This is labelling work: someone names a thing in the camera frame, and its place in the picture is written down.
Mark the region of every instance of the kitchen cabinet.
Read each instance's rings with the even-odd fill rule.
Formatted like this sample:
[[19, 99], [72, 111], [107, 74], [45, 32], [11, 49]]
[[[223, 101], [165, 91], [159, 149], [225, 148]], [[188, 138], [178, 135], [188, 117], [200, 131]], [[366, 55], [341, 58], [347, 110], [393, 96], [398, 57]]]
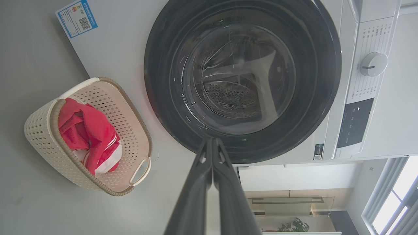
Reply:
[[263, 232], [263, 234], [277, 234], [277, 235], [341, 235], [341, 232], [303, 232], [301, 234], [296, 232]]

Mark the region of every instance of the potted plant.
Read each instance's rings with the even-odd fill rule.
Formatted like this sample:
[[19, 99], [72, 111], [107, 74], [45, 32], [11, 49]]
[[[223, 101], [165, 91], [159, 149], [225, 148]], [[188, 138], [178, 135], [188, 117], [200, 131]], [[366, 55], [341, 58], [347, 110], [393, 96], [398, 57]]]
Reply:
[[299, 218], [296, 218], [292, 224], [282, 224], [282, 226], [277, 229], [277, 232], [308, 232], [309, 225], [307, 223], [303, 223]]

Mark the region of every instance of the washing machine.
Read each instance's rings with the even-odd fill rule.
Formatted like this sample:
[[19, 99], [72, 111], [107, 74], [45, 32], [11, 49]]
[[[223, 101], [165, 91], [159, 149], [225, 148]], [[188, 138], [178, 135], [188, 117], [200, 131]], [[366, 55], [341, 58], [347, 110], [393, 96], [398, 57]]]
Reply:
[[362, 149], [398, 0], [81, 0], [56, 12], [91, 77], [126, 91], [153, 169], [201, 141], [234, 164], [350, 158]]

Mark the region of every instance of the white plastic basket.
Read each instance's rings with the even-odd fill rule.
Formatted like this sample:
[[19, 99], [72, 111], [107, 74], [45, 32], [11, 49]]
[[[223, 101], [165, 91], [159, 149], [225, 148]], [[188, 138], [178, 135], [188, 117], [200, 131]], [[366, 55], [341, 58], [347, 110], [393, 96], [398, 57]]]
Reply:
[[[102, 111], [115, 127], [123, 147], [115, 171], [93, 176], [61, 137], [58, 115], [68, 97]], [[29, 116], [24, 132], [27, 140], [51, 166], [83, 188], [102, 190], [113, 196], [126, 195], [151, 169], [152, 142], [148, 130], [122, 88], [107, 78], [91, 78], [44, 105]], [[146, 161], [145, 173], [133, 182]]]

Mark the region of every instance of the bright window light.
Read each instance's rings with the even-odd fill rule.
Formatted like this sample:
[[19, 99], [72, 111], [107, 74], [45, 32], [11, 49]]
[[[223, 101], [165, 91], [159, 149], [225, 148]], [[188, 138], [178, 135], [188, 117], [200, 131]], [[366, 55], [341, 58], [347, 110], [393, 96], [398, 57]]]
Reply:
[[385, 228], [385, 226], [387, 225], [387, 223], [389, 222], [390, 218], [393, 216], [399, 205], [399, 199], [395, 196], [393, 192], [390, 192], [386, 201], [383, 203], [382, 208], [380, 208], [380, 211], [377, 214], [375, 220], [373, 221], [373, 227], [375, 228], [378, 234], [380, 234], [383, 231], [383, 229]]
[[398, 180], [395, 183], [395, 186], [393, 187], [393, 191], [401, 200], [405, 198], [409, 188], [412, 186], [415, 178], [418, 176], [417, 166], [418, 156], [409, 157], [398, 177]]
[[393, 224], [390, 227], [390, 229], [387, 231], [386, 235], [389, 235], [393, 231], [393, 229], [396, 227], [396, 225], [398, 224], [399, 220], [402, 218], [403, 214], [405, 214], [405, 212], [406, 212], [407, 209], [408, 209], [407, 207], [404, 207], [402, 209], [402, 211], [400, 212], [400, 214], [398, 215], [398, 217], [395, 219], [395, 221], [393, 222]]

